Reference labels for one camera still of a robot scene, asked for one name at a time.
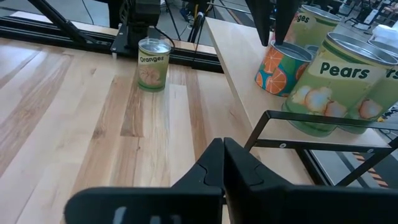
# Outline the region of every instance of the pear illustration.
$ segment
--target pear illustration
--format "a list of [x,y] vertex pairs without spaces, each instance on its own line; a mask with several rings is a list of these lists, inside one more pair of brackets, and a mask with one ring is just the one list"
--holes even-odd
[[381,110],[382,106],[373,100],[367,99],[362,101],[361,107],[359,107],[359,115],[364,119],[369,119],[377,116]]
[[324,113],[330,101],[331,89],[321,87],[311,90],[305,96],[305,106],[313,112]]
[[337,101],[329,101],[326,105],[325,116],[342,118],[347,112],[347,108]]
[[311,91],[309,86],[301,86],[292,96],[293,103],[305,105],[305,96]]

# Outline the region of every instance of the pears text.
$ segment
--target pears text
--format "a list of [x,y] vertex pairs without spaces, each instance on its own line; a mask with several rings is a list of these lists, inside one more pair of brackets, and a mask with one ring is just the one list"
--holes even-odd
[[346,78],[355,78],[358,75],[358,78],[366,78],[369,74],[368,69],[360,69],[360,68],[339,68],[337,66],[332,66],[330,67],[330,64],[328,62],[323,62],[321,66],[320,73],[322,74],[323,72],[329,71],[330,75],[333,76],[338,76],[341,75],[342,77]]

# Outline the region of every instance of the orange slice illustration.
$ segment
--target orange slice illustration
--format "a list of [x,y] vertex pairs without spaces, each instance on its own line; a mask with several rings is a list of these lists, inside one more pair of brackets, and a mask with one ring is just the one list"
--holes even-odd
[[150,66],[140,66],[139,77],[147,85],[159,85],[161,83],[159,71]]
[[307,63],[302,64],[296,72],[296,80],[299,80],[300,77],[303,75],[305,68],[307,67]]
[[256,75],[256,83],[262,88],[262,85],[264,84],[264,82],[262,81],[261,72],[257,73],[257,75]]
[[277,51],[275,48],[271,47],[268,51],[267,56],[264,59],[264,71],[266,73],[272,73],[274,72],[275,68],[278,67],[280,60],[284,55]]
[[266,90],[272,94],[280,93],[286,86],[286,75],[279,68],[276,68],[274,74],[267,78]]

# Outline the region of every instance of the pears can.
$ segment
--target pears can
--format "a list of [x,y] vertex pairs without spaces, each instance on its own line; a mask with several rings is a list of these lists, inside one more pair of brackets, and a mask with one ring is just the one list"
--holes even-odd
[[[397,48],[375,40],[369,40],[368,43],[380,48],[395,59],[398,58]],[[365,121],[376,121],[391,106],[394,106],[397,101],[398,66],[395,66],[372,87],[372,90],[348,112],[346,117]],[[339,128],[354,134],[362,134],[366,131],[366,128],[352,126],[339,126]]]
[[[382,50],[346,35],[329,33],[304,71],[283,111],[346,117],[397,60]],[[336,125],[290,121],[299,130],[328,136]]]

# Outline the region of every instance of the metal can rim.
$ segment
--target metal can rim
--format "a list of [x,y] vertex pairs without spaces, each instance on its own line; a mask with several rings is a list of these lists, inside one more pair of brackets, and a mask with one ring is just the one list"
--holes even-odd
[[[383,57],[387,57],[387,58],[389,58],[389,59],[391,59],[391,60],[390,60],[390,61],[387,61],[387,60],[384,60],[383,58],[376,59],[376,58],[371,58],[371,57],[368,57],[368,56],[366,56],[366,55],[364,55],[364,54],[361,54],[361,53],[359,53],[359,52],[357,52],[357,51],[355,51],[355,50],[353,50],[353,49],[351,49],[351,48],[349,48],[349,47],[343,45],[343,44],[339,41],[339,39],[338,39],[337,36],[345,38],[345,40],[340,40],[340,41],[343,41],[343,42],[346,42],[346,43],[348,43],[348,44],[352,44],[352,45],[355,45],[355,46],[357,46],[356,43],[360,43],[360,44],[362,44],[362,47],[367,47],[367,48],[370,47],[370,48],[372,48],[373,50],[378,51],[378,53],[381,54]],[[380,65],[387,65],[387,66],[395,66],[395,65],[398,64],[398,60],[395,59],[393,56],[391,56],[391,55],[385,53],[385,51],[383,51],[383,50],[381,50],[381,49],[379,49],[379,48],[377,48],[377,47],[375,47],[375,46],[373,46],[373,45],[371,45],[371,44],[368,44],[368,43],[366,43],[366,42],[363,42],[363,41],[361,41],[361,40],[357,40],[357,39],[354,39],[354,38],[352,38],[352,37],[348,37],[347,35],[338,34],[338,33],[335,33],[335,32],[329,32],[329,33],[326,35],[326,39],[329,40],[330,42],[336,44],[337,46],[341,47],[342,49],[344,49],[344,50],[346,50],[346,51],[348,51],[348,52],[350,52],[350,53],[352,53],[352,54],[354,54],[354,55],[360,57],[360,58],[363,59],[363,60],[369,60],[369,61],[371,61],[371,62],[380,64]]]
[[383,51],[385,51],[385,53],[387,54],[391,54],[391,56],[393,56],[394,58],[398,59],[398,49],[394,46],[385,44],[383,42],[380,41],[376,41],[376,40],[368,40],[368,44],[375,46]]
[[[290,57],[290,58],[293,58],[293,59],[298,60],[298,61],[301,61],[301,62],[311,62],[311,61],[312,61],[313,55],[312,55],[309,51],[305,50],[303,47],[300,47],[300,46],[298,46],[298,45],[291,44],[291,43],[288,43],[288,42],[284,42],[284,43],[282,44],[282,45],[284,45],[284,46],[289,46],[289,47],[295,48],[295,49],[293,49],[293,50],[295,50],[298,54],[302,55],[303,58],[305,58],[306,60],[301,59],[301,58],[297,58],[297,57],[294,57],[294,56],[291,56],[291,55],[289,55],[289,54],[287,54],[287,53],[281,51],[280,49],[278,49],[278,46],[280,46],[280,45],[275,45],[275,41],[274,41],[274,40],[272,40],[272,41],[270,42],[270,44],[271,44],[271,46],[272,46],[273,48],[275,48],[278,52],[280,52],[280,53],[282,53],[283,55],[286,55],[286,56],[288,56],[288,57]],[[302,51],[305,52],[307,55],[303,55],[303,53],[297,51],[297,49],[302,50]]]
[[[146,44],[146,43],[149,43],[149,42],[151,42],[153,44],[164,45],[167,48],[168,51],[166,51],[166,52],[153,52],[153,51],[147,50],[147,49],[142,47],[143,44]],[[171,52],[171,49],[172,49],[170,44],[168,44],[166,41],[164,41],[162,39],[156,39],[156,38],[144,38],[144,39],[140,40],[138,42],[138,48],[139,48],[139,50],[143,51],[144,53],[156,54],[156,55],[168,54],[168,53]]]
[[307,11],[309,11],[311,13],[314,13],[314,14],[316,14],[318,16],[322,16],[324,18],[330,19],[332,21],[336,21],[336,22],[341,21],[340,17],[338,17],[336,15],[333,15],[330,12],[326,12],[326,11],[324,11],[322,9],[316,8],[316,7],[302,5],[301,8],[304,8],[305,10],[307,10]]

